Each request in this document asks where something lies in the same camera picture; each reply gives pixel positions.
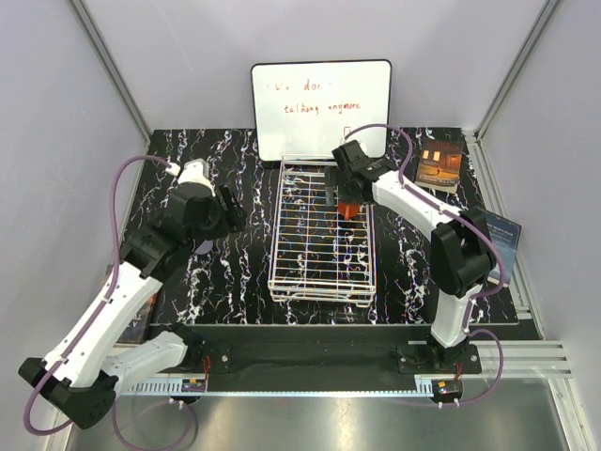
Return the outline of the orange ceramic mug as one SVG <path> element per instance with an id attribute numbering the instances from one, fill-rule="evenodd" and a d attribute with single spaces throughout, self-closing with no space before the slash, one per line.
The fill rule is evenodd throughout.
<path id="1" fill-rule="evenodd" d="M 361 212 L 361 208 L 360 204 L 339 202 L 337 205 L 337 211 L 345 221 L 350 221 L 358 216 Z"/>

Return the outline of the purple plastic cup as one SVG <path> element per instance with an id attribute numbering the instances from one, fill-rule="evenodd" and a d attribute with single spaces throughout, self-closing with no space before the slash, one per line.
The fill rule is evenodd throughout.
<path id="1" fill-rule="evenodd" d="M 194 251 L 196 255 L 204 256 L 208 254 L 213 247 L 213 240 L 203 241 Z"/>

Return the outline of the white wire dish rack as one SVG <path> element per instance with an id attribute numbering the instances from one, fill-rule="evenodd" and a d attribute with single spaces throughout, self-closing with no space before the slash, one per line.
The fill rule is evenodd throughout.
<path id="1" fill-rule="evenodd" d="M 326 205 L 332 161 L 281 162 L 268 288 L 277 303 L 350 303 L 366 308 L 377 292 L 373 208 L 345 221 Z"/>

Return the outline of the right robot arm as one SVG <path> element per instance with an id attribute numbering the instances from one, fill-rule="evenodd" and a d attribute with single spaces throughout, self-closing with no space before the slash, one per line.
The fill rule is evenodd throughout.
<path id="1" fill-rule="evenodd" d="M 421 352 L 429 366 L 447 372 L 467 352 L 475 297 L 497 264 L 485 215 L 440 201 L 408 180 L 385 158 L 374 160 L 352 140 L 332 151 L 326 184 L 337 202 L 377 204 L 416 227 L 430 243 L 429 274 L 439 290 L 437 310 Z"/>

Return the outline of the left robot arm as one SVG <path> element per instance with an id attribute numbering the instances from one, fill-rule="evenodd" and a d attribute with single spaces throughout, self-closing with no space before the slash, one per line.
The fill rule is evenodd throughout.
<path id="1" fill-rule="evenodd" d="M 29 357 L 19 375 L 81 429 L 95 426 L 126 390 L 169 368 L 195 371 L 204 340 L 173 323 L 145 344 L 111 356 L 135 313 L 205 242 L 246 226 L 247 214 L 225 184 L 180 183 L 167 206 L 121 245 L 119 265 L 107 286 L 67 336 L 43 358 Z"/>

